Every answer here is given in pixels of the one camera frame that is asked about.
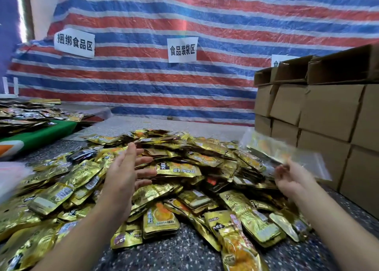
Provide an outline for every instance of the white wall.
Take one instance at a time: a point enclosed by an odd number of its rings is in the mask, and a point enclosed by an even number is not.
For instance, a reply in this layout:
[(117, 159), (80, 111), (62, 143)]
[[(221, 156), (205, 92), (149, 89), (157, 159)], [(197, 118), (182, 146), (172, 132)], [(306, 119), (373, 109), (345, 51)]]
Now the white wall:
[(36, 39), (47, 35), (58, 0), (30, 0)]

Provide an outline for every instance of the stack of cardboard boxes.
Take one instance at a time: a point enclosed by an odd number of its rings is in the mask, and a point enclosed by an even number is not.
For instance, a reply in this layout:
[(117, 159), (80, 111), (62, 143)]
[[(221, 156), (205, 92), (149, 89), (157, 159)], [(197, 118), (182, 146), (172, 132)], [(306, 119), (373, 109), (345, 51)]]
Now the stack of cardboard boxes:
[(379, 218), (379, 44), (255, 75), (255, 130), (323, 155), (341, 192)]

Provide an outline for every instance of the sign with chinese text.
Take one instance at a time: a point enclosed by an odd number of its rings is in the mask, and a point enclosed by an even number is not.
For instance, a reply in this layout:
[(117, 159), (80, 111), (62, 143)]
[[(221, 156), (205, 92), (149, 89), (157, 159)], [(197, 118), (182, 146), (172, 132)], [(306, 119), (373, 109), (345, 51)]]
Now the sign with chinese text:
[(54, 35), (54, 48), (86, 58), (95, 57), (95, 35), (67, 28)]
[(271, 66), (278, 66), (280, 62), (291, 60), (293, 58), (298, 57), (288, 55), (271, 55)]
[(167, 39), (168, 62), (196, 62), (198, 40), (198, 37)]

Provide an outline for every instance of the striped tarp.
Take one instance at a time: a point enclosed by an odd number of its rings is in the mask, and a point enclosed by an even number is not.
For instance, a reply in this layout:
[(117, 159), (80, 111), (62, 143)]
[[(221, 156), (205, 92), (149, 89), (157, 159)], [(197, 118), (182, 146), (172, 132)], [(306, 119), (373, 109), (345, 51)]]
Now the striped tarp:
[[(95, 58), (55, 51), (64, 28), (96, 35)], [(167, 38), (199, 37), (168, 63)], [(253, 125), (254, 72), (271, 55), (326, 55), (379, 39), (379, 0), (59, 0), (48, 37), (20, 46), (21, 96), (116, 106), (116, 114)]]

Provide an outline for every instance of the left hand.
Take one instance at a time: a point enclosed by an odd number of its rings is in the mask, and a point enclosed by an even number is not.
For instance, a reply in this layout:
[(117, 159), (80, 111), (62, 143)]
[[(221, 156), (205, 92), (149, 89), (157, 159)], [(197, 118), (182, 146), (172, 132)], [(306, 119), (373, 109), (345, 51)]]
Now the left hand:
[(151, 168), (134, 170), (135, 166), (149, 163), (151, 157), (137, 157), (143, 153), (143, 149), (137, 149), (134, 143), (128, 145), (128, 149), (121, 153), (107, 171), (107, 177), (98, 204), (104, 204), (105, 208), (114, 206), (123, 213), (122, 220), (126, 221), (130, 215), (131, 198), (140, 187), (152, 184), (149, 179), (139, 179), (155, 176), (157, 171)]

